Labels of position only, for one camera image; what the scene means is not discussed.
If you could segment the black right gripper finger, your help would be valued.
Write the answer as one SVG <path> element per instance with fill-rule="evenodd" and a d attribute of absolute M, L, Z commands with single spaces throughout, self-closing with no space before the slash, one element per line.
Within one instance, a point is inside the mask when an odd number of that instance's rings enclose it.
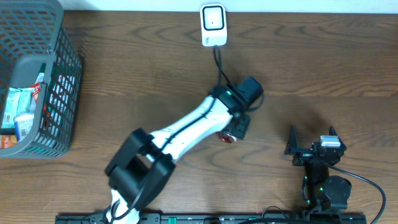
<path fill-rule="evenodd" d="M 340 137 L 337 135 L 337 133 L 336 133 L 336 131 L 335 131 L 335 129 L 334 129 L 333 126 L 330 126 L 330 127 L 329 127 L 329 135 L 330 135 L 330 136 L 334 136 L 334 137 L 337 138 L 337 140 L 338 140 L 339 143 L 340 143 L 340 148 L 341 148 L 343 151 L 347 150 L 346 145 L 343 143 L 343 141 L 342 141 L 342 140 L 340 139 Z"/>
<path fill-rule="evenodd" d="M 299 147 L 298 147 L 298 143 L 297 143 L 295 127 L 291 126 L 290 132 L 289 132 L 289 139 L 288 139 L 287 145 L 284 150 L 284 155 L 292 156 L 298 152 L 298 148 Z"/>

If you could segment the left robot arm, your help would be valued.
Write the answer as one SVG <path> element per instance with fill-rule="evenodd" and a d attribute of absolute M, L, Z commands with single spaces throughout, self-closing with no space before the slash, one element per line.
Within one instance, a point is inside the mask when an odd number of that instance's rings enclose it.
<path fill-rule="evenodd" d="M 248 112 L 264 90 L 253 77 L 238 85 L 217 85 L 192 112 L 165 128 L 146 133 L 139 128 L 123 142 L 105 168 L 112 203 L 104 217 L 107 223 L 137 223 L 139 212 L 160 194 L 177 161 L 212 134 L 221 141 L 244 139 Z"/>

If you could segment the green lid white jar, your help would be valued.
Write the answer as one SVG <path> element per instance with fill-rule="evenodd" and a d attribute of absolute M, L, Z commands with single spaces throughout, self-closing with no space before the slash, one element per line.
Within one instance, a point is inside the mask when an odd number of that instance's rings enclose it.
<path fill-rule="evenodd" d="M 221 141 L 228 143 L 228 144 L 232 144 L 237 141 L 237 139 L 234 136 L 232 136 L 228 133 L 222 132 L 222 131 L 217 132 L 216 135 Z"/>

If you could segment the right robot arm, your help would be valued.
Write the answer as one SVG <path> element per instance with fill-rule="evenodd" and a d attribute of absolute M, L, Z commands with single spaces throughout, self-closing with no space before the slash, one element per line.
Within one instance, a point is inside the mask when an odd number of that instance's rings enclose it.
<path fill-rule="evenodd" d="M 311 212 L 338 212 L 346 210 L 351 194 L 351 182 L 338 175 L 330 175 L 344 155 L 347 147 L 337 135 L 334 127 L 329 134 L 320 136 L 310 148 L 299 147 L 294 127 L 291 127 L 284 154 L 293 157 L 293 166 L 302 166 L 305 175 L 302 182 L 302 197 Z"/>

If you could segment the small orange box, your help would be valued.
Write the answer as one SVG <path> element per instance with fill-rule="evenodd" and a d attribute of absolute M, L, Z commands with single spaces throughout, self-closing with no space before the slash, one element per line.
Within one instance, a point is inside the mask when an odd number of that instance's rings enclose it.
<path fill-rule="evenodd" d="M 0 135 L 1 149 L 7 149 L 17 144 L 16 135 Z"/>

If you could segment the white blue label jar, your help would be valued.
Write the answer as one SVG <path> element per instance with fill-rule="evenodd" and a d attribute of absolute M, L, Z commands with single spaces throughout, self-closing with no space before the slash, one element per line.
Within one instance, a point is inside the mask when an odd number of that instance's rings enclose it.
<path fill-rule="evenodd" d="M 17 142 L 23 140 L 30 132 L 34 122 L 33 113 L 24 113 L 14 118 Z"/>

